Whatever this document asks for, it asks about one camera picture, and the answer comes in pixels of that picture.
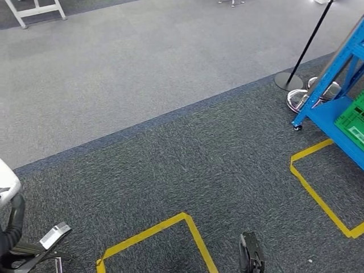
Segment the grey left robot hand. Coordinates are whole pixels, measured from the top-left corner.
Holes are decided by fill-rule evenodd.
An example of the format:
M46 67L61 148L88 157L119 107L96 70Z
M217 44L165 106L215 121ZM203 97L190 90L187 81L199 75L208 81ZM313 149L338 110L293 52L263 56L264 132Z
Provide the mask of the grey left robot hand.
M11 199L11 212L5 230L1 229L1 257L12 250L23 233L25 200L20 193Z

